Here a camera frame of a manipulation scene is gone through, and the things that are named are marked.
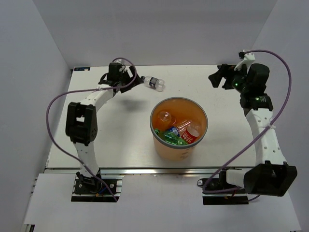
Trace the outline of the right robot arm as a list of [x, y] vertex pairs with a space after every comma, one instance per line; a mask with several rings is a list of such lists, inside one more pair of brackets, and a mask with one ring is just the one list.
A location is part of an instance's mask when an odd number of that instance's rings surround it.
[[265, 93], [269, 68], [263, 64], [222, 64], [209, 76], [214, 88], [225, 79], [223, 89], [240, 93], [240, 105], [250, 125], [256, 152], [255, 166], [250, 170], [223, 168], [218, 179], [203, 184], [206, 194], [235, 192], [282, 197], [297, 176], [297, 169], [287, 163], [282, 154], [273, 121], [273, 104]]

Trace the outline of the small orange bottle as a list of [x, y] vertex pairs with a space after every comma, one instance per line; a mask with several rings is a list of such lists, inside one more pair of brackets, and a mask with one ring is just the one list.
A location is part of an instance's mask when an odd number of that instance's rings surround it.
[[174, 124], [176, 123], [176, 118], [169, 112], [167, 111], [160, 111], [158, 114], [158, 119], [161, 121], [161, 122], [164, 122], [164, 123], [169, 123], [169, 124]]

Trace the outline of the clear bottle blue label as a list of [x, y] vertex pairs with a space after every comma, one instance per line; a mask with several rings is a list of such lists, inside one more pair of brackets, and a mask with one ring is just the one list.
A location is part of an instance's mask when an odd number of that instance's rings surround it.
[[167, 131], [174, 133], [176, 136], [180, 137], [180, 131], [177, 127], [170, 127], [169, 129], [167, 129]]

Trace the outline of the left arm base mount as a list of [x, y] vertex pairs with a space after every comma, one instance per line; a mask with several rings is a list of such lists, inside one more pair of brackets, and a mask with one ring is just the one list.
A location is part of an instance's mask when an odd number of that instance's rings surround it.
[[[122, 178], [108, 176], [103, 181], [108, 185], [111, 192], [118, 200], [122, 190]], [[116, 203], [109, 190], [101, 182], [96, 187], [84, 184], [78, 177], [75, 177], [71, 195], [72, 202], [88, 203]]]

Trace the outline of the clear bottle black label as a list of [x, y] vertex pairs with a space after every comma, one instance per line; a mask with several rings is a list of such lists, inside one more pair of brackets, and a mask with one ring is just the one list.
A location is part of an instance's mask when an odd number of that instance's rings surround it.
[[165, 81], [152, 76], [142, 76], [143, 84], [146, 87], [162, 92], [165, 88]]

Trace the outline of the clear bottle red label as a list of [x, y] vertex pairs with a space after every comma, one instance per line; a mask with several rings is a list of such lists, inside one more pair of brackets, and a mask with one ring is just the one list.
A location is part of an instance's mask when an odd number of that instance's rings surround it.
[[188, 144], [191, 144], [197, 140], [201, 135], [201, 125], [196, 121], [186, 119], [177, 125], [180, 137]]

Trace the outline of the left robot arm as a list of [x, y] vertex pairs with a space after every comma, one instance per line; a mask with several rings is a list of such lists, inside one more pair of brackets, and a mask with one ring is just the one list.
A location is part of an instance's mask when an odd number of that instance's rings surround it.
[[98, 83], [98, 90], [80, 102], [70, 102], [68, 105], [65, 133], [82, 162], [76, 175], [82, 187], [92, 193], [99, 192], [104, 185], [94, 150], [94, 140], [98, 133], [97, 112], [117, 92], [124, 93], [141, 84], [135, 66], [129, 66], [129, 71], [133, 76], [130, 76], [124, 64], [110, 63], [108, 72]]

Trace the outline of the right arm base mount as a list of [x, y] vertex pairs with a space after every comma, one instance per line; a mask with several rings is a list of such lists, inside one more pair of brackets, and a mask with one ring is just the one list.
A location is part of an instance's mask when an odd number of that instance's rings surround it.
[[[206, 186], [206, 191], [218, 191], [232, 189], [235, 186], [222, 183], [219, 178], [214, 178]], [[203, 205], [246, 205], [249, 204], [248, 195], [243, 189], [220, 192], [202, 193]]]

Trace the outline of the green plastic bottle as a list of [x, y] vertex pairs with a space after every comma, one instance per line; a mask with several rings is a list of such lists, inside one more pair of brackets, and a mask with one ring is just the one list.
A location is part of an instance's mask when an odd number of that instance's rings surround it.
[[161, 138], [162, 140], [164, 140], [165, 142], [169, 144], [178, 145], [178, 146], [188, 145], [188, 143], [184, 139], [178, 137], [176, 134], [174, 134], [171, 131], [168, 131], [168, 130], [160, 131], [159, 129], [155, 129], [154, 131], [159, 138]]

